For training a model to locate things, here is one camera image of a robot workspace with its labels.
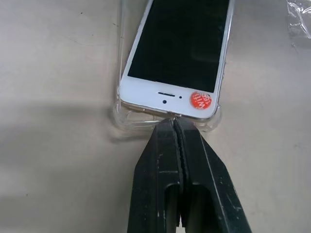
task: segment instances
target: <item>phone screen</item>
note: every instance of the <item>phone screen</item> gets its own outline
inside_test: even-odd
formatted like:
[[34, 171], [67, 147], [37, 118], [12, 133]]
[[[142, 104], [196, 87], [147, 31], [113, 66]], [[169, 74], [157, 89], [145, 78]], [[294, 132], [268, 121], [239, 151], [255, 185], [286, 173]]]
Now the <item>phone screen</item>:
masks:
[[154, 0], [128, 76], [214, 92], [229, 0]]

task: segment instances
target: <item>transparent case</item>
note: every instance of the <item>transparent case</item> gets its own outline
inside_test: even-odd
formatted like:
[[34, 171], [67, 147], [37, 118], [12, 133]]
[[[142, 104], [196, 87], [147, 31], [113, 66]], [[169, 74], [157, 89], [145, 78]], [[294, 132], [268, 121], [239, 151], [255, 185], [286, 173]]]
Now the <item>transparent case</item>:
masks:
[[[120, 45], [119, 45], [119, 64], [118, 64], [118, 77], [116, 82], [116, 101], [112, 111], [112, 118], [117, 126], [122, 131], [127, 132], [129, 135], [141, 134], [150, 132], [154, 126], [165, 118], [181, 117], [181, 115], [174, 115], [171, 113], [160, 113], [151, 111], [145, 108], [137, 108], [134, 106], [125, 106], [119, 96], [119, 84], [121, 81], [122, 73], [125, 68], [128, 55], [131, 51], [132, 44], [135, 40], [138, 27], [145, 12], [149, 0], [121, 0], [121, 19], [119, 23], [120, 28]], [[226, 28], [224, 33], [223, 46], [225, 45], [224, 54], [221, 56], [223, 59], [224, 73], [225, 66], [225, 52], [229, 38], [231, 20], [233, 15], [234, 0], [230, 0], [229, 9], [227, 12]], [[221, 107], [218, 104], [217, 111], [209, 119], [190, 119], [196, 127], [204, 132], [209, 132], [217, 127], [221, 120]]]

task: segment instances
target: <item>orange round sticker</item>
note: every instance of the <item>orange round sticker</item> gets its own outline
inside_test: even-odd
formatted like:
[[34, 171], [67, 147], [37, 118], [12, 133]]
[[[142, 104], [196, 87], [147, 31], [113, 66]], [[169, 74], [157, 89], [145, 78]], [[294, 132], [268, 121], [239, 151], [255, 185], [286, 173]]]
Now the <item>orange round sticker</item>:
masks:
[[209, 94], [193, 92], [191, 97], [191, 104], [196, 109], [207, 109], [212, 104], [212, 98]]

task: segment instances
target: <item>smartphone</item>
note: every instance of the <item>smartphone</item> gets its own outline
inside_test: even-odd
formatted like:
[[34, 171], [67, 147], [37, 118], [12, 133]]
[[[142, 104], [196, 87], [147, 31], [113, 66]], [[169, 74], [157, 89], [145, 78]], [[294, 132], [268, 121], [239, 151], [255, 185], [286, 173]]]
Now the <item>smartphone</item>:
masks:
[[213, 116], [232, 14], [232, 0], [149, 0], [122, 74], [122, 103]]

